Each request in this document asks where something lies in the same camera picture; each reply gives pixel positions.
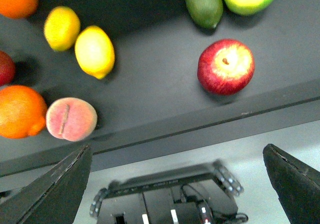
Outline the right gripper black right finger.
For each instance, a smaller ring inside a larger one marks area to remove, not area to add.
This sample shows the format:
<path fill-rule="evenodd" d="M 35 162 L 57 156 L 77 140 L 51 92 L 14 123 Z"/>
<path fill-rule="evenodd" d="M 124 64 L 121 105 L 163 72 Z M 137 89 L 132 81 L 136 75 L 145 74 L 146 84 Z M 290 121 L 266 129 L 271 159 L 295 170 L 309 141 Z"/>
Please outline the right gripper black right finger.
<path fill-rule="evenodd" d="M 291 224 L 320 222 L 320 172 L 274 144 L 263 149 L 273 189 Z"/>

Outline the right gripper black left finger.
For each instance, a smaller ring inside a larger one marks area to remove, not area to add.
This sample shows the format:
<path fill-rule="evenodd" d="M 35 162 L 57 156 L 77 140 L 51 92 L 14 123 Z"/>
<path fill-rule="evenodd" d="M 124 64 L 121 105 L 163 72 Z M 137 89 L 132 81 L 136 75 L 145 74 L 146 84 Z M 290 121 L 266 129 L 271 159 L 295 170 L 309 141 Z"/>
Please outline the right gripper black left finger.
<path fill-rule="evenodd" d="M 84 145 L 0 205 L 2 224 L 71 224 L 87 187 L 92 150 Z"/>

